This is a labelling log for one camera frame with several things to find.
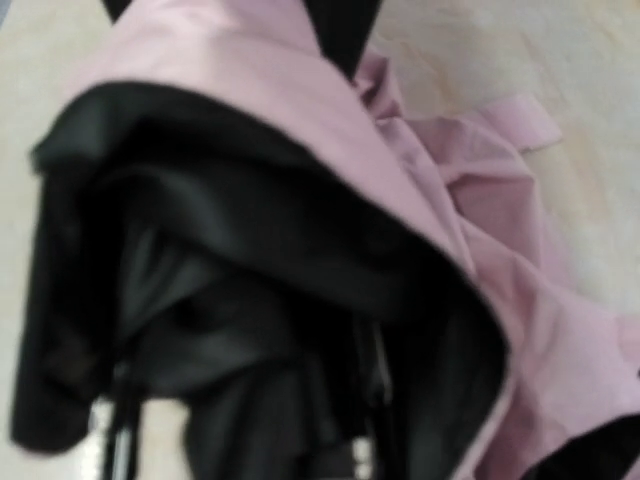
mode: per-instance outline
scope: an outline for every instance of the pink fabric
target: pink fabric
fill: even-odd
[[[453,478],[519,479],[571,438],[640,413],[640,321],[572,293],[519,155],[560,140],[532,97],[407,120],[388,61],[369,51],[350,84],[321,58],[299,0],[135,0],[70,98],[114,80],[199,92],[269,123],[467,272],[512,355]]]

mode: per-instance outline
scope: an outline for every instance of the light-colored table surface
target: light-colored table surface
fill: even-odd
[[[2,442],[37,201],[27,151],[59,108],[69,69],[108,29],[98,0],[62,3],[16,0],[0,28]],[[579,288],[640,313],[640,2],[387,0],[374,41],[394,58],[413,112],[454,113],[523,91],[538,96],[565,140],[528,160],[570,247]],[[154,416],[171,410],[154,408]],[[149,427],[145,478],[183,478],[178,439],[166,440],[177,429],[171,418],[173,428]],[[95,478],[91,448],[37,462],[5,442],[0,464],[12,480],[88,480]]]

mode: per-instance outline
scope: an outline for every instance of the pink hood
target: pink hood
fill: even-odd
[[[322,58],[299,0],[136,0],[74,79],[70,98],[137,80],[248,113],[466,271],[497,312],[511,358],[453,478],[519,479],[570,439],[640,413],[640,322],[571,291],[518,153],[560,140],[533,98],[407,120],[388,61],[369,51],[350,84]]]

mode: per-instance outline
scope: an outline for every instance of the pink fabric tab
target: pink fabric tab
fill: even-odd
[[[476,110],[518,151],[536,150],[562,140],[562,132],[533,95],[519,94]]]

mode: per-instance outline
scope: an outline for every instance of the coat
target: coat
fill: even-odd
[[[381,478],[640,478],[640,322],[574,293],[520,156],[558,127],[528,95],[407,119],[375,2],[352,30],[318,4],[135,0],[74,75],[34,153],[14,440],[76,444],[128,355],[189,406],[197,480],[298,478],[374,403]]]

